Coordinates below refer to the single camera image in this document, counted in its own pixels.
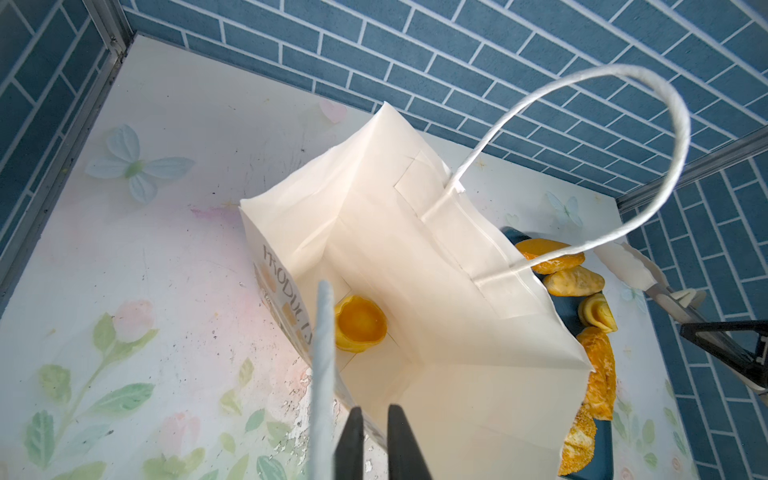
white table surface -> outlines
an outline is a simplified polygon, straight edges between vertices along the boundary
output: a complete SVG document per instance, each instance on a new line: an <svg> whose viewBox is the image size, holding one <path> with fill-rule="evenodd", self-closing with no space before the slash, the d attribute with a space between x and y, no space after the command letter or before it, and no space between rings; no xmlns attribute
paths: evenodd
<svg viewBox="0 0 768 480"><path fill-rule="evenodd" d="M72 480L240 480L244 466L244 478L283 478L275 463L285 478L301 477L307 367L260 301L237 202L371 118L350 108L334 124L320 101L137 38L0 319L0 480L49 479L83 465ZM84 172L107 154L107 138L123 124L137 132L142 160L195 161L181 179L159 180L146 205L130 195L126 179ZM451 168L469 152L424 137ZM612 198L484 154L462 183L499 227L574 243L620 223ZM562 223L547 192L563 204L575 198L583 227ZM645 301L594 254L585 266L605 277L619 325L610 337L624 427L614 421L615 478L696 478ZM138 310L126 310L131 306ZM93 336L105 313L125 313L118 340L150 328L157 335L99 369ZM124 386L124 398L101 400ZM337 433L345 419L339 411ZM195 466L189 455L200 449ZM179 455L190 472L157 473L162 455ZM365 470L366 478L386 478L386 455L370 440Z"/></svg>

yellow pastry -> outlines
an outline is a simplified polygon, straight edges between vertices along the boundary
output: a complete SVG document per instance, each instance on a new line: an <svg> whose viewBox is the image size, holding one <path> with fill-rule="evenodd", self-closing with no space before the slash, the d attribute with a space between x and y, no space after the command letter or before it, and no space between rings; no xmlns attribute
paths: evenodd
<svg viewBox="0 0 768 480"><path fill-rule="evenodd" d="M547 275L543 283L554 296L587 296L603 290L605 279L582 266L575 266Z"/></svg>
<svg viewBox="0 0 768 480"><path fill-rule="evenodd" d="M571 431L563 445L563 459L558 475L568 475L586 467L594 457L594 436L598 426L594 424L589 406L582 405L576 414Z"/></svg>
<svg viewBox="0 0 768 480"><path fill-rule="evenodd" d="M336 346L360 353L386 336L386 316L374 302L351 295L336 305Z"/></svg>
<svg viewBox="0 0 768 480"><path fill-rule="evenodd" d="M520 250L520 253L523 254L523 257L528 260L533 260L534 258L540 257L545 253L550 253L554 252L555 250L560 250L561 248L570 247L570 245L567 243L556 242L554 240L547 240L546 238L529 238L528 240L523 240L522 242L515 244L515 247ZM541 275L548 275L549 273L555 273L559 272L560 270L565 270L566 268L572 268L574 266L581 265L583 262L584 254L577 253L575 255L563 255L562 257L557 257L553 260L549 260L548 262L533 266L531 269L536 273L540 273Z"/></svg>
<svg viewBox="0 0 768 480"><path fill-rule="evenodd" d="M589 374L587 396L584 403L589 405L592 416L598 420L614 419L616 402L616 362L614 350L608 335L596 326L588 326L576 336L584 347L594 372Z"/></svg>
<svg viewBox="0 0 768 480"><path fill-rule="evenodd" d="M578 306L578 317L584 326L596 326L606 333L618 330L614 314L602 293L583 299Z"/></svg>

table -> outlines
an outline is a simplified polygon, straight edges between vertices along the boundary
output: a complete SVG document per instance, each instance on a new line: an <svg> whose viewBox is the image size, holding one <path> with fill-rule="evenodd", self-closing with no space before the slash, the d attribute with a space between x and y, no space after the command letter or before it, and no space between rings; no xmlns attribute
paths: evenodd
<svg viewBox="0 0 768 480"><path fill-rule="evenodd" d="M371 118L320 102L136 39L0 320L1 480L303 478L310 371L261 303L237 203ZM147 204L146 185L132 196L124 177L86 174L108 170L121 125L145 171L194 161L171 162L179 178L155 179ZM469 152L424 137L451 168ZM492 223L532 236L574 243L621 222L612 198L484 154L462 183ZM619 325L616 478L696 478L642 292L592 253L585 266ZM365 471L386 478L370 439Z"/></svg>

wall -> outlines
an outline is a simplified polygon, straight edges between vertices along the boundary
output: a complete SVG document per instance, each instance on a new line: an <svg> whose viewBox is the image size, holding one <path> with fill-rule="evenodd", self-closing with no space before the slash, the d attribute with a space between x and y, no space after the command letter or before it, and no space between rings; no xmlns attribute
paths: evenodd
<svg viewBox="0 0 768 480"><path fill-rule="evenodd" d="M672 287L707 291L701 310L710 321L768 319L766 179L768 153L677 190L630 235ZM768 478L768 408L648 306L701 478ZM755 347L755 336L734 338Z"/></svg>
<svg viewBox="0 0 768 480"><path fill-rule="evenodd" d="M680 90L695 112L690 158L768 119L755 48L768 22L745 0L121 2L138 31L366 111L388 101L473 147L524 94L614 61ZM605 78L548 95L487 152L617 197L667 170L669 133L663 104Z"/></svg>
<svg viewBox="0 0 768 480"><path fill-rule="evenodd" d="M0 1L0 257L108 51L81 0Z"/></svg>

dark blue tray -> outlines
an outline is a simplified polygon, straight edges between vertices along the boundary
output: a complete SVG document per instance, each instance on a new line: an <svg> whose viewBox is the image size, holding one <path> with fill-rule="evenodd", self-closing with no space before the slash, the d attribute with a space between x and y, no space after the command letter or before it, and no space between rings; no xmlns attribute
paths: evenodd
<svg viewBox="0 0 768 480"><path fill-rule="evenodd" d="M512 227L503 227L502 233L515 244L530 238L525 233ZM544 275L536 276L541 280ZM563 320L563 324L573 336L578 335L584 329L584 325L578 319L578 305L584 297L580 296L553 296L554 309ZM566 475L565 478L573 480L609 480L614 477L614 443L611 436L611 423L604 420L595 420L598 425L598 434L594 437L594 458L579 472Z"/></svg>

